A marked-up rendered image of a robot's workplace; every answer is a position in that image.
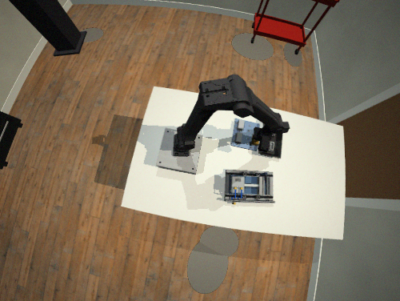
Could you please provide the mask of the yellow rectangular block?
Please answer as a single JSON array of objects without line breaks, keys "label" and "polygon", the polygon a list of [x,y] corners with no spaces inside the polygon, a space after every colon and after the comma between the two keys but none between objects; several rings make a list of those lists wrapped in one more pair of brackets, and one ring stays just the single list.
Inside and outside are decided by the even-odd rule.
[{"label": "yellow rectangular block", "polygon": [[258,142],[259,142],[258,140],[253,140],[253,135],[252,135],[252,142],[251,142],[251,144],[257,146],[257,145],[258,145]]}]

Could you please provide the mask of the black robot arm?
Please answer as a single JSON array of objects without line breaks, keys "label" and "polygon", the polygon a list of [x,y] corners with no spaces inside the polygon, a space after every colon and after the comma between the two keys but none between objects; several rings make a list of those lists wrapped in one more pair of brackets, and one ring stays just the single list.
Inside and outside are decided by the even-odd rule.
[{"label": "black robot arm", "polygon": [[[194,140],[198,132],[218,110],[232,110],[241,118],[252,116],[264,123],[265,126],[257,133],[257,139],[262,139],[258,145],[258,150],[261,152],[269,150],[272,134],[289,131],[289,123],[282,122],[281,115],[273,112],[259,99],[246,85],[246,81],[237,74],[228,77],[200,82],[198,87],[200,92],[194,109],[187,122],[177,128],[176,137],[174,135],[174,156],[189,156],[189,151],[195,148]],[[176,144],[178,140],[179,142]]]}]

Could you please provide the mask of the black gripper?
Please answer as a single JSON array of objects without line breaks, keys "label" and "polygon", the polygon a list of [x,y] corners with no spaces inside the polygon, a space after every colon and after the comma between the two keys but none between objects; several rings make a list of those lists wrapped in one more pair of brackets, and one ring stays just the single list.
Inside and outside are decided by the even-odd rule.
[{"label": "black gripper", "polygon": [[257,133],[258,133],[260,130],[262,130],[262,129],[259,128],[259,127],[255,127],[255,128],[254,128],[254,135],[253,135],[254,140],[258,140],[258,141],[261,140],[261,139],[257,139]]}]

